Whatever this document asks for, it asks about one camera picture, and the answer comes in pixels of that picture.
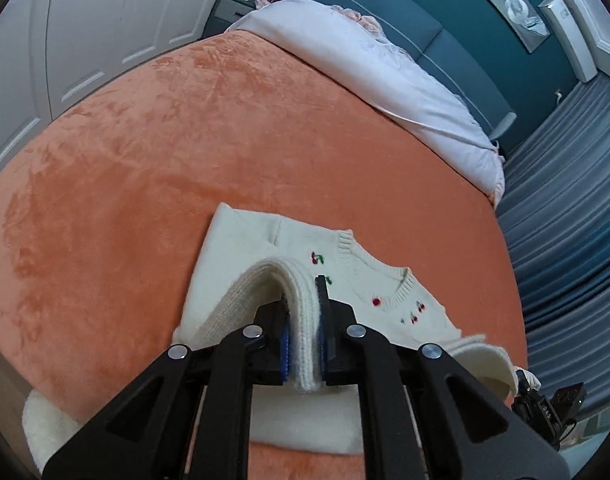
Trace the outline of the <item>white panelled wardrobe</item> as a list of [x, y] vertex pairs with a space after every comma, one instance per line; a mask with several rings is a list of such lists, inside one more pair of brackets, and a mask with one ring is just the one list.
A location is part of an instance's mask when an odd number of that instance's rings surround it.
[[0, 14], [0, 171], [55, 118], [197, 40], [215, 0], [10, 0]]

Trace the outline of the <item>pale pink duvet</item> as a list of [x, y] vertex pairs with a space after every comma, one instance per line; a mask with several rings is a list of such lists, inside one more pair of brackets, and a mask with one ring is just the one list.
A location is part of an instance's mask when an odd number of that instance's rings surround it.
[[314, 0], [283, 0], [247, 13], [242, 30], [288, 51], [412, 133], [498, 206], [504, 158], [463, 100], [385, 35], [371, 15]]

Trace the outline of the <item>blue grey curtain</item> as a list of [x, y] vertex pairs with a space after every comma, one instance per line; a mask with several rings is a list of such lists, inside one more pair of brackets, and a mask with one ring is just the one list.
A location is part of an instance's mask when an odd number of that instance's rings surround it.
[[610, 77], [578, 84], [509, 155], [497, 216], [542, 391], [610, 405]]

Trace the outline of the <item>white wall air conditioner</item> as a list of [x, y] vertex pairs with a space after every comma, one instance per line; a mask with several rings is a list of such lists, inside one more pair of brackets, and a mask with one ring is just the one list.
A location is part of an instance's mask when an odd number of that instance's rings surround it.
[[597, 76], [598, 69], [588, 44], [565, 1], [542, 0], [539, 9], [558, 38], [576, 78], [585, 84]]

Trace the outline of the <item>cream fluffy rug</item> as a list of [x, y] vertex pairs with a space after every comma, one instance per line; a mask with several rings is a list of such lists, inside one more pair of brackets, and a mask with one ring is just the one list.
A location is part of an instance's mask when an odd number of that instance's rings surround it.
[[36, 389], [32, 389], [25, 400], [22, 426], [30, 455], [40, 474], [48, 460], [82, 427]]

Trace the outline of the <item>cream knit cardigan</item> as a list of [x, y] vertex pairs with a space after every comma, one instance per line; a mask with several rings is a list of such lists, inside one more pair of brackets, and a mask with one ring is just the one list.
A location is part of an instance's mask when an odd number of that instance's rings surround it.
[[516, 393], [508, 352], [465, 336], [408, 268], [370, 255], [337, 231], [220, 205], [191, 276], [174, 341], [201, 349], [254, 321], [265, 304], [288, 310], [288, 371], [253, 394], [250, 437], [297, 451], [356, 455], [362, 449], [358, 390], [324, 381], [349, 324], [398, 347], [437, 344], [499, 399]]

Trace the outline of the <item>dark bedside table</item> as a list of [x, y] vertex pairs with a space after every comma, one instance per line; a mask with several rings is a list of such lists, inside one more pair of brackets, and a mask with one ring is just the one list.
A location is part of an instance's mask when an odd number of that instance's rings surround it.
[[201, 38], [217, 36], [255, 9], [253, 0], [216, 0], [205, 22]]

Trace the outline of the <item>orange plush bed blanket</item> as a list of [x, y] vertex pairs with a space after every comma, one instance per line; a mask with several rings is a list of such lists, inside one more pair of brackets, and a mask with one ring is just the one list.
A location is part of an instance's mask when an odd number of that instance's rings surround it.
[[526, 363], [488, 198], [333, 80], [230, 32], [115, 79], [0, 174], [0, 432], [24, 467], [32, 389], [89, 415], [168, 346], [222, 203], [352, 230]]

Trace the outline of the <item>teal upholstered headboard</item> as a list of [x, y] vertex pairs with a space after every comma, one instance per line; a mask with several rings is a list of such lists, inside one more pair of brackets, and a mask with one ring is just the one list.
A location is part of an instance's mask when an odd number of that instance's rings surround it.
[[510, 129], [516, 114], [472, 55], [413, 0], [314, 0], [371, 15], [384, 34], [421, 68], [458, 96], [490, 140]]

